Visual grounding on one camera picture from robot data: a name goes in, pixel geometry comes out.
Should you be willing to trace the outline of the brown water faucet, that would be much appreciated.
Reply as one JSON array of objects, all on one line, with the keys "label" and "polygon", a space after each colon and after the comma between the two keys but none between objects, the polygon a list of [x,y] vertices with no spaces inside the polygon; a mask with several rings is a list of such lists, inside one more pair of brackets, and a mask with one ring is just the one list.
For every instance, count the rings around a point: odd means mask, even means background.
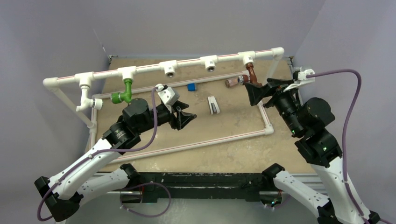
[{"label": "brown water faucet", "polygon": [[253,63],[247,63],[245,65],[245,67],[246,67],[246,69],[248,71],[248,75],[239,75],[238,76],[238,83],[240,85],[244,85],[246,83],[250,83],[250,84],[254,84],[256,86],[261,87],[262,84],[257,81],[257,77],[256,77],[256,74],[255,74],[255,71],[254,71]]}]

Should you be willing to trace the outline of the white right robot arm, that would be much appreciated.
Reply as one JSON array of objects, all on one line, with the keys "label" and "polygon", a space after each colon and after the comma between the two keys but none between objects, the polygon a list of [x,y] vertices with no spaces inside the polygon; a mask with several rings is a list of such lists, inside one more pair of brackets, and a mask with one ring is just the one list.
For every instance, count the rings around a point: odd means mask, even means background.
[{"label": "white right robot arm", "polygon": [[266,189],[287,192],[304,205],[320,224],[376,224],[380,216],[361,201],[343,169],[343,152],[326,126],[334,121],[329,104],[311,98],[302,104],[297,89],[289,89],[292,80],[269,78],[265,85],[245,83],[251,105],[268,98],[265,108],[274,107],[296,138],[299,153],[320,178],[323,195],[298,181],[284,167],[273,164],[263,171]]}]

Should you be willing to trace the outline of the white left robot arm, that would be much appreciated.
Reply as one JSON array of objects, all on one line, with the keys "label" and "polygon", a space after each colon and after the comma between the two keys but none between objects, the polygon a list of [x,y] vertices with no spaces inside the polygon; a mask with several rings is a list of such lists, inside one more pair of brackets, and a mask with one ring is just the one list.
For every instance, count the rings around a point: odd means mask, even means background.
[{"label": "white left robot arm", "polygon": [[68,168],[52,177],[39,177],[35,186],[50,216],[57,222],[70,218],[83,204],[112,190],[144,190],[151,185],[131,165],[123,164],[117,170],[99,178],[93,178],[101,168],[127,152],[138,151],[141,133],[168,123],[176,130],[183,129],[196,118],[185,112],[188,105],[176,101],[167,108],[165,104],[150,108],[142,98],[133,99],[122,115],[102,138]]}]

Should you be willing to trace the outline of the green water faucet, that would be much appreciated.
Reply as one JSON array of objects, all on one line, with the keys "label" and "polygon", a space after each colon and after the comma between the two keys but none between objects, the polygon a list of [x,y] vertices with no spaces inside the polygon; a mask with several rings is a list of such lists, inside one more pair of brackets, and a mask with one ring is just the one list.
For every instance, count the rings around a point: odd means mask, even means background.
[{"label": "green water faucet", "polygon": [[114,92],[111,94],[111,102],[113,104],[120,104],[122,102],[125,102],[127,104],[130,103],[130,101],[132,100],[132,83],[133,80],[128,78],[125,79],[124,81],[124,85],[125,85],[125,90],[123,92]]}]

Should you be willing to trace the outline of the white water faucet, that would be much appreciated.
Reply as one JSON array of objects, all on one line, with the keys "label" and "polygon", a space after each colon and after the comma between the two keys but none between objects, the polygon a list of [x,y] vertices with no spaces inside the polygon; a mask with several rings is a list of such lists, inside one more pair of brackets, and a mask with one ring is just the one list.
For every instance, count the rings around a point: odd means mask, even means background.
[{"label": "white water faucet", "polygon": [[81,89],[81,99],[80,105],[76,106],[76,112],[81,112],[88,108],[93,108],[96,110],[101,110],[103,107],[103,100],[98,98],[88,98],[88,91],[90,89],[87,85],[82,85]]}]

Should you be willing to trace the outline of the blue cube block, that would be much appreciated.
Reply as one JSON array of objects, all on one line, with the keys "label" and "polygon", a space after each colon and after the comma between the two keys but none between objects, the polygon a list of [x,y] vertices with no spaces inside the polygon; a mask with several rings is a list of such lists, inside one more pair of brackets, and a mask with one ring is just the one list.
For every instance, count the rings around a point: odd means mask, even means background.
[{"label": "blue cube block", "polygon": [[196,91],[197,90],[197,84],[196,83],[187,84],[187,90],[188,91]]}]

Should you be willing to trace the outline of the white stapler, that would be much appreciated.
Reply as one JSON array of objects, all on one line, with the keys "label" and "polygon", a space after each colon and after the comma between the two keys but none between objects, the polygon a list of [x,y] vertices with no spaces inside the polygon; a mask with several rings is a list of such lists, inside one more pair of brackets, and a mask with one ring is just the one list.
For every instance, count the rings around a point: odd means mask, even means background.
[{"label": "white stapler", "polygon": [[219,105],[218,105],[217,100],[214,96],[208,97],[208,104],[209,104],[211,115],[220,113]]}]

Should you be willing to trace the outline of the pink capped colourful can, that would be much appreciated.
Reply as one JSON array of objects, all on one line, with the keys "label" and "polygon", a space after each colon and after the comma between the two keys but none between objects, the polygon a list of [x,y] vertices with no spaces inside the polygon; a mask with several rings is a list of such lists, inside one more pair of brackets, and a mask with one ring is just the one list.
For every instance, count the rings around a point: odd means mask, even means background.
[{"label": "pink capped colourful can", "polygon": [[232,88],[234,86],[239,85],[239,78],[238,77],[233,77],[229,78],[225,81],[225,86],[226,88]]}]

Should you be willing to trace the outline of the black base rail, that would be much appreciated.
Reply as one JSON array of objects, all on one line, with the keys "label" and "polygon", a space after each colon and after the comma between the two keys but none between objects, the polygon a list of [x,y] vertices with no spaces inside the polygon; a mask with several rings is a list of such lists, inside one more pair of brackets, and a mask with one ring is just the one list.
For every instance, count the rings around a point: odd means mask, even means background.
[{"label": "black base rail", "polygon": [[261,173],[140,172],[140,183],[164,185],[172,199],[242,199],[270,203],[286,196],[266,184]]}]

